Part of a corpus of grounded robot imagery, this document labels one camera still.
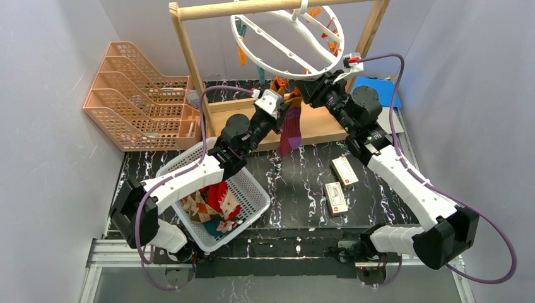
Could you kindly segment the purple sock with yellow cuff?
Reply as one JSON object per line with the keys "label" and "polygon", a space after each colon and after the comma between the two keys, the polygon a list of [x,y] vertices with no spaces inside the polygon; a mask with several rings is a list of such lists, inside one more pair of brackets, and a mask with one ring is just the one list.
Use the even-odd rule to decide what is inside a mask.
{"label": "purple sock with yellow cuff", "polygon": [[287,79],[281,79],[277,77],[271,82],[270,89],[278,93],[282,97],[284,97],[285,92],[286,92],[286,87],[287,87]]}

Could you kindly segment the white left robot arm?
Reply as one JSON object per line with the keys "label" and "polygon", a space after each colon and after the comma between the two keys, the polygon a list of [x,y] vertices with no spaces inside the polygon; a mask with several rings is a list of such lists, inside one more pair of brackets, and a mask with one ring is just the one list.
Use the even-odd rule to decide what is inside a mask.
{"label": "white left robot arm", "polygon": [[179,199],[237,174],[247,163],[246,155],[271,131],[281,131],[290,103],[260,99],[254,107],[252,117],[228,118],[215,145],[195,162],[161,177],[144,181],[129,177],[123,182],[111,219],[130,248],[152,245],[173,253],[181,249],[179,228],[159,222],[159,214]]}

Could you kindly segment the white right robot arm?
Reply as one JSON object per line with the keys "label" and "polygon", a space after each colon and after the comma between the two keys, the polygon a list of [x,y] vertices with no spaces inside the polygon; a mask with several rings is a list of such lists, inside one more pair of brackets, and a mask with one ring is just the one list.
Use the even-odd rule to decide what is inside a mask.
{"label": "white right robot arm", "polygon": [[347,93],[344,81],[336,77],[328,72],[316,80],[298,80],[295,85],[305,104],[328,110],[347,132],[351,154],[394,190],[420,224],[377,224],[360,235],[359,250],[368,256],[417,256],[433,270],[442,268],[473,245],[479,216],[432,191],[430,181],[397,154],[392,136],[377,122],[383,107],[375,89],[359,86]]}

